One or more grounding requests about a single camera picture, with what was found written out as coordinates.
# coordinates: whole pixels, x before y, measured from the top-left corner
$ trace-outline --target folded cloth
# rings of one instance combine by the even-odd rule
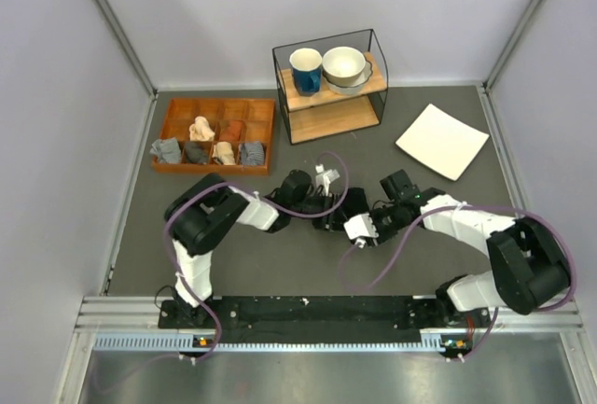
[[[183,154],[180,151],[180,146],[176,138],[154,141],[151,149],[149,149],[149,153],[158,157],[158,163],[178,164],[183,159]]]
[[[214,160],[219,164],[236,164],[232,145],[228,141],[220,141],[214,146]]]
[[[187,160],[196,164],[207,164],[209,157],[196,141],[185,142],[185,155]]]
[[[188,133],[191,141],[212,141],[215,135],[206,117],[196,117],[195,122],[188,128]]]
[[[230,121],[228,127],[222,131],[218,140],[220,141],[239,141],[241,131],[243,130],[242,121]]]
[[[241,143],[241,164],[244,166],[263,166],[265,164],[265,151],[258,141]]]

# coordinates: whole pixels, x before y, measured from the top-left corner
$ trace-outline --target mug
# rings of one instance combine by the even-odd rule
[[[290,54],[292,80],[301,96],[310,96],[321,85],[321,54],[315,49],[301,48]]]

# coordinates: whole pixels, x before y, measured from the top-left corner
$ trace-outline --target wall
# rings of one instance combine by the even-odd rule
[[[484,80],[529,0],[110,0],[167,87],[273,87],[271,48],[373,27],[394,85]]]
[[[0,16],[0,402],[47,403],[147,97],[91,0],[1,0]]]
[[[494,89],[533,209],[562,230],[597,347],[595,0],[547,0]]]

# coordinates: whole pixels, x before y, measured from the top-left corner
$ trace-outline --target wooden shelf board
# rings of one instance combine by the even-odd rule
[[[291,113],[293,143],[375,126],[380,123],[367,96]]]
[[[373,93],[375,91],[384,91],[387,89],[387,83],[383,78],[380,67],[375,62],[375,59],[370,52],[365,52],[365,58],[371,62],[372,75],[365,87],[355,96],[362,96]],[[326,79],[321,77],[321,89],[313,96],[300,96],[292,81],[292,71],[290,69],[282,70],[282,79],[285,86],[286,100],[288,101],[288,110],[295,112],[304,108],[314,107],[316,105],[323,105],[335,103],[337,101],[344,101],[349,96],[337,94],[330,90]]]

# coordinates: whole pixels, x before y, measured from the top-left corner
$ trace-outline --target dish rack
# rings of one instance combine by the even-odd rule
[[[170,101],[160,138],[176,138],[182,151],[182,161],[177,164],[158,163],[157,157],[154,156],[151,166],[159,173],[168,174],[268,175],[270,173],[274,115],[275,101],[272,99],[174,98]],[[191,163],[185,154],[184,144],[190,139],[188,128],[197,116],[206,117],[210,127],[215,131],[213,141],[197,142],[209,157],[207,164]],[[226,130],[233,120],[243,124],[239,140],[230,142],[237,164],[218,164],[214,160],[214,145],[218,143],[222,131]],[[263,145],[265,164],[242,166],[239,145],[254,141]]]
[[[301,96],[294,86],[290,54],[296,49],[313,48],[322,55],[335,47],[360,50],[371,63],[372,74],[356,94],[332,91],[321,77],[320,90]],[[280,113],[290,144],[304,143],[324,136],[351,132],[382,123],[388,94],[388,68],[373,29],[306,40],[272,50]]]

